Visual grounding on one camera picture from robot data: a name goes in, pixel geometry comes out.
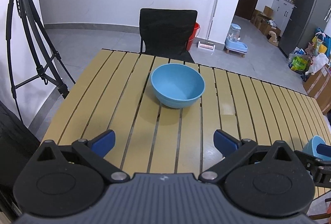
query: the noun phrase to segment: green bag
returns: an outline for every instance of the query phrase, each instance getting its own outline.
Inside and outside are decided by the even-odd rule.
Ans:
[[[304,71],[306,69],[307,63],[307,60],[304,60],[300,56],[296,56],[292,60],[290,68],[293,71]]]

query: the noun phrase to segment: refrigerator door handle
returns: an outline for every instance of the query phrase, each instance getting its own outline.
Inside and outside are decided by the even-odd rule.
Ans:
[[[331,6],[330,6],[330,8],[329,8],[329,10],[328,10],[328,12],[327,12],[327,14],[326,14],[324,20],[327,20],[327,18],[328,18],[328,16],[330,15],[330,13],[331,13]]]

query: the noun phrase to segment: blue gripper pad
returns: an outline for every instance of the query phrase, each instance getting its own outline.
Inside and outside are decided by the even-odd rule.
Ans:
[[[316,147],[316,152],[318,154],[321,154],[321,155],[324,155],[324,156],[327,156],[327,157],[331,157],[331,146],[324,145],[324,144],[319,144]]]
[[[115,132],[107,130],[90,140],[87,146],[100,157],[104,157],[115,146]]]
[[[214,146],[224,157],[227,157],[242,146],[242,143],[225,131],[216,130],[214,133]]]

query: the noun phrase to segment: white cabinet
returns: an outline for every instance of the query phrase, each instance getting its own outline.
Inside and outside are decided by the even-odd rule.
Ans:
[[[290,20],[294,5],[285,0],[274,0],[271,8],[273,9],[272,19],[282,31],[280,34],[282,35]]]

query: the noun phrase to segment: wooden slatted table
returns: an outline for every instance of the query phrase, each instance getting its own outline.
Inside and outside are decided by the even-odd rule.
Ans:
[[[160,105],[149,75],[168,62],[187,64],[203,76],[200,101],[184,109]],[[301,150],[314,135],[330,145],[315,99],[213,67],[136,53],[101,50],[54,116],[44,139],[69,145],[107,129],[116,133],[106,160],[135,172],[187,173],[197,177],[222,159],[213,145],[216,129],[260,145],[286,141]],[[330,189],[316,188],[315,197]]]

